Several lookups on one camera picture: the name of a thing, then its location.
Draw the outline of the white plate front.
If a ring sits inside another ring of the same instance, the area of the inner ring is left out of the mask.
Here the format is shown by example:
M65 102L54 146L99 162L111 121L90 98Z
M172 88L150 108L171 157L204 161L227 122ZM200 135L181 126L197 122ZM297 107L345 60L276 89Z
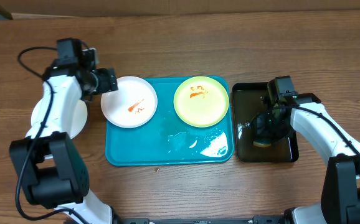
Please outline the white plate front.
M41 104L42 104L42 100L39 100L32 111L31 126L33 126L34 123L36 122L36 117L40 110ZM71 130L69 132L69 136L71 139L75 138L82 131L82 129L86 125L87 119L88 119L87 104L82 100L78 100L75 107L75 111L72 116L72 125L71 125Z

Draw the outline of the white plate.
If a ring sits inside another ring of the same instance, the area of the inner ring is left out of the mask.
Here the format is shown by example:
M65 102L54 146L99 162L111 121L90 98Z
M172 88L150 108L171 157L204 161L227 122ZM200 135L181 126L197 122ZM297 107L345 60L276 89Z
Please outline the white plate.
M118 89L104 93L101 109L106 119L121 128L137 128L146 124L158 107L155 89L145 79L120 77Z
M34 123L36 122L36 117L40 110L41 104L42 104L42 100L39 100L32 111L31 126L33 126ZM87 104L82 100L78 100L75 107L75 111L72 116L72 125L71 125L71 130L69 132L69 136L71 139L75 138L82 131L82 129L86 125L87 119L88 119Z

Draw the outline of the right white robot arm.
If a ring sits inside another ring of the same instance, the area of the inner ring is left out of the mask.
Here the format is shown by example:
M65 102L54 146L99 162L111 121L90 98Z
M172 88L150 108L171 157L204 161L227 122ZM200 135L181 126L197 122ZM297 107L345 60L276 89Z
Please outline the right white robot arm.
M289 208L280 223L360 223L360 142L349 135L312 93L271 96L250 122L254 144L267 146L302 135L326 164L319 202Z

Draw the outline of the green yellow sponge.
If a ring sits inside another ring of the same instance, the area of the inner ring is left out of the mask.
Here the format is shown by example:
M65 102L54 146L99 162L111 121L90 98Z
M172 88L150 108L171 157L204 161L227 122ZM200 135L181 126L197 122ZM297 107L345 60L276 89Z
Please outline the green yellow sponge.
M270 147L272 141L270 139L254 139L253 145L256 147Z

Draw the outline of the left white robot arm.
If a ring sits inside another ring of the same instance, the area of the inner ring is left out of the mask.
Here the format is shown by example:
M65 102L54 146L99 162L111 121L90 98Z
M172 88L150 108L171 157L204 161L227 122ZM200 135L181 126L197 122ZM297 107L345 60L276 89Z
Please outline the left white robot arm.
M75 76L44 82L44 95L30 130L9 148L18 175L15 203L19 214L36 221L65 213L78 223L119 223L111 206L91 190L87 167L70 138L82 97Z

